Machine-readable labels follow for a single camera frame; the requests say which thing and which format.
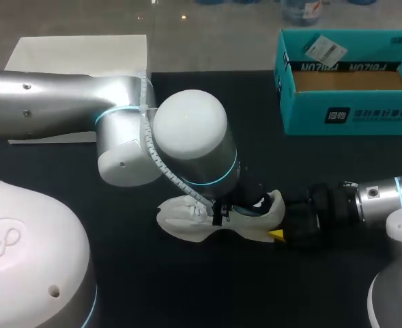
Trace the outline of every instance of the logo on box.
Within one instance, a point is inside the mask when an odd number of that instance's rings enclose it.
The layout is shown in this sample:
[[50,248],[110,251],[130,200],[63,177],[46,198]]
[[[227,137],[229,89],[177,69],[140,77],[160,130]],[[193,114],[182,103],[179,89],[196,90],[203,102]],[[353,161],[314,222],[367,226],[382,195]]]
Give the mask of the logo on box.
[[325,117],[325,124],[346,123],[349,115],[349,107],[331,107]]

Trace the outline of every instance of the white box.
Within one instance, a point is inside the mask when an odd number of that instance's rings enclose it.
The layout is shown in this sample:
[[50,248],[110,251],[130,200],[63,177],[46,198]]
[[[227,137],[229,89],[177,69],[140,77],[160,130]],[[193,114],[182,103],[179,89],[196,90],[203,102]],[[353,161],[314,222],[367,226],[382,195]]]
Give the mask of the white box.
[[[150,77],[146,36],[45,36],[21,38],[5,70],[93,77],[138,75]],[[96,142],[94,132],[72,133],[14,144]]]

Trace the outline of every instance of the white label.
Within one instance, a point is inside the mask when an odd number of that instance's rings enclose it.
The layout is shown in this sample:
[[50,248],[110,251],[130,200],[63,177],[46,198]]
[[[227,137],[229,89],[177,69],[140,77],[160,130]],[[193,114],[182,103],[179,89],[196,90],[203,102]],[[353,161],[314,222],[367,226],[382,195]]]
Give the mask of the white label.
[[304,19],[319,18],[322,13],[322,0],[307,2],[304,7]]
[[324,36],[320,36],[305,54],[331,68],[337,64],[347,52],[348,50],[346,48],[343,48],[336,42]]

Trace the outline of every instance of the blue box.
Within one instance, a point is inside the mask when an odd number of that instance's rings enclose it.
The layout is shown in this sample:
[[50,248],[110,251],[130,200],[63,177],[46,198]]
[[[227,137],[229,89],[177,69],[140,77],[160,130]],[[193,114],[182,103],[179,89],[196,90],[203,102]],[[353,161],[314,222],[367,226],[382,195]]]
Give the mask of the blue box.
[[[306,55],[320,36],[347,49],[332,68]],[[282,30],[274,71],[288,135],[402,135],[401,87],[399,90],[297,90],[294,74],[327,81],[342,77],[365,81],[361,80],[365,77],[380,83],[394,81],[396,74],[402,81],[402,31]]]

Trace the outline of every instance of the screw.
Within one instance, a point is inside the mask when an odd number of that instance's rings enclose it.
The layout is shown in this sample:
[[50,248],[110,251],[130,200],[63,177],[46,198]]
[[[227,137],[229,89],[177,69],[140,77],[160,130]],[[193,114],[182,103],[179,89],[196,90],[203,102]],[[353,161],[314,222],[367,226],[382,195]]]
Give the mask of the screw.
[[369,196],[371,197],[375,197],[378,195],[378,190],[377,189],[371,189],[369,190],[369,192],[367,193]]

